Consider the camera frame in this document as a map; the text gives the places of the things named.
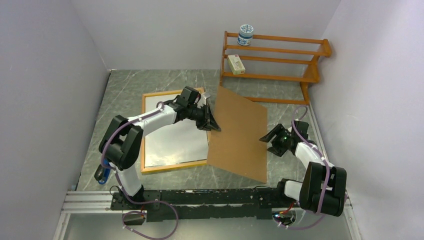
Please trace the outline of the brown cardboard backing board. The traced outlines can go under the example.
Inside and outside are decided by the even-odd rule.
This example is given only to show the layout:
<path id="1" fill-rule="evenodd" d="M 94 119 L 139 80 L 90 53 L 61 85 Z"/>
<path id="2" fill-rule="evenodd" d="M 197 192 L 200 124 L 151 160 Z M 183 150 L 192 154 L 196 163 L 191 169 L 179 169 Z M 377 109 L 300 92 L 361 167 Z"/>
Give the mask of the brown cardboard backing board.
<path id="1" fill-rule="evenodd" d="M 266 183 L 267 108 L 219 86 L 213 116 L 221 130 L 210 133 L 206 163 Z"/>

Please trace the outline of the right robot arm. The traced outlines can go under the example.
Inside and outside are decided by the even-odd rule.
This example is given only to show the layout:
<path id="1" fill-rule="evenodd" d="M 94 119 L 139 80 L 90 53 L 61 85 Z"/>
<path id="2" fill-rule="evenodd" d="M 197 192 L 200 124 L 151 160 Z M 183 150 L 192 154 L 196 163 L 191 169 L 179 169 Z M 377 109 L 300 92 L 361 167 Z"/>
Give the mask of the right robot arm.
<path id="1" fill-rule="evenodd" d="M 259 139 L 271 144 L 268 152 L 278 157 L 291 152 L 306 168 L 302 182 L 282 179 L 277 184 L 275 202 L 286 208 L 295 201 L 303 210 L 339 217 L 344 210 L 347 172 L 324 157 L 308 139 L 308 129 L 304 121 L 294 120 L 289 128 L 279 123 Z"/>

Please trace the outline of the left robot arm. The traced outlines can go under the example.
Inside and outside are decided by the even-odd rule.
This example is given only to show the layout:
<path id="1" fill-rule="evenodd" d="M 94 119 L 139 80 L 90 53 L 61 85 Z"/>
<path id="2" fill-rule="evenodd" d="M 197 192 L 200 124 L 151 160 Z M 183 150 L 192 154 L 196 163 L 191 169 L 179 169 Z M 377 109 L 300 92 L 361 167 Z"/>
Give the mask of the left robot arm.
<path id="1" fill-rule="evenodd" d="M 221 131 L 212 114 L 207 94 L 190 86 L 185 86 L 173 99 L 158 102 L 153 110 L 146 113 L 129 118 L 116 115 L 100 141 L 100 164 L 94 178 L 99 184 L 104 184 L 109 173 L 113 173 L 119 192 L 124 195 L 124 205 L 130 210 L 139 209 L 145 201 L 144 186 L 134 167 L 142 140 L 160 128 L 183 120 L 195 122 L 201 131 Z"/>

